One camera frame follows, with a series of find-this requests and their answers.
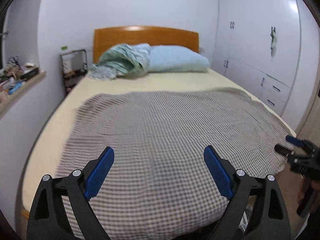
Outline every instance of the checkered blanket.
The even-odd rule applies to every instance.
[[[77,111],[56,177],[96,159],[115,161],[90,205],[113,240],[172,239],[218,220],[228,204],[204,163],[212,145],[236,169],[264,178],[284,167],[274,152],[288,128],[235,88],[99,94]],[[66,212],[82,237],[68,199]]]

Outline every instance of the metal screw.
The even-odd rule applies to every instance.
[[[50,176],[49,175],[44,175],[43,177],[42,177],[42,180],[43,181],[48,181],[50,179]]]
[[[237,170],[237,174],[242,177],[245,175],[245,172],[243,170]]]
[[[275,180],[275,177],[273,176],[273,175],[268,175],[268,180],[270,180],[270,181],[274,181]]]
[[[75,177],[78,177],[81,174],[81,170],[75,170],[73,171],[72,175]]]

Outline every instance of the wardrobe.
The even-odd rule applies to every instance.
[[[300,52],[296,0],[219,0],[213,69],[281,115]]]

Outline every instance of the blue object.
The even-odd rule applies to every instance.
[[[295,138],[295,137],[292,137],[292,136],[290,136],[290,135],[287,135],[286,137],[285,137],[285,140],[288,142],[288,143],[291,143],[291,144],[293,144],[293,145],[295,145],[295,146],[298,146],[298,147],[303,147],[304,146],[304,142],[303,141],[301,141],[301,140],[299,140],[299,139],[297,139],[297,138]]]
[[[84,197],[89,201],[92,197],[97,196],[111,166],[113,165],[115,154],[112,148],[108,148],[99,163],[91,172],[86,180],[86,190]]]
[[[152,46],[149,72],[207,72],[209,60],[182,46]]]
[[[230,200],[233,197],[231,178],[228,176],[210,147],[204,149],[204,162],[207,165],[220,194]]]
[[[20,87],[22,87],[22,83],[21,82],[18,82],[14,88],[11,88],[9,91],[8,91],[8,95],[11,95],[12,93],[14,93],[15,91],[17,91]]]

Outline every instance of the mattress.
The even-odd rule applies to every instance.
[[[219,87],[242,89],[213,70],[209,70],[208,73],[153,73],[135,80],[100,81],[83,78],[51,116],[32,150],[22,185],[24,209],[30,212],[42,176],[45,174],[54,176],[56,173],[64,143],[72,130],[76,110],[85,100],[99,93],[115,95],[132,91],[197,91]],[[249,92],[246,93],[253,100],[260,101]],[[295,132],[276,113],[268,106],[265,107],[295,136]]]

